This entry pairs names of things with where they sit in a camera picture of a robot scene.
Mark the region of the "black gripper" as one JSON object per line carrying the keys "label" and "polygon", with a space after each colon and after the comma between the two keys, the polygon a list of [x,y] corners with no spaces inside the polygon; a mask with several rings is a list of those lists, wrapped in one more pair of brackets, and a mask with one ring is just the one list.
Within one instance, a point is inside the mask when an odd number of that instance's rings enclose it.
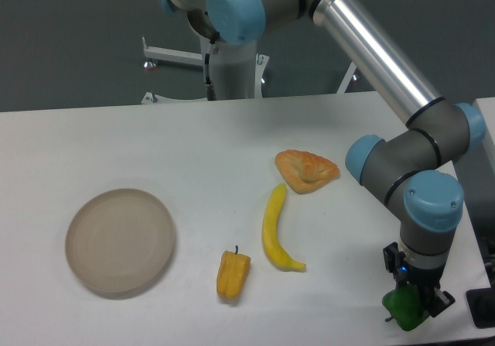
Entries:
{"label": "black gripper", "polygon": [[419,292],[420,311],[423,317],[437,317],[455,303],[455,297],[442,290],[440,279],[445,269],[441,265],[428,265],[423,262],[414,263],[392,242],[383,249],[385,269],[394,277],[396,289],[412,284]]}

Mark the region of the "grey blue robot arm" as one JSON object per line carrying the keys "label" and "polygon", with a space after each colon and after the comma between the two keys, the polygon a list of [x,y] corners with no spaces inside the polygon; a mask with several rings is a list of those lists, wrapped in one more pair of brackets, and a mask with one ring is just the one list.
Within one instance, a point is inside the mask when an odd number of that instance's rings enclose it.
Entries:
{"label": "grey blue robot arm", "polygon": [[436,317],[454,303],[440,288],[463,215],[460,183],[439,167],[483,141],[486,124],[469,104],[450,104],[390,41],[358,0],[159,0],[167,12],[202,12],[215,37],[244,45],[308,16],[339,43],[406,131],[386,141],[358,139],[345,164],[353,178],[401,223],[384,249],[396,281],[382,300],[390,314]]}

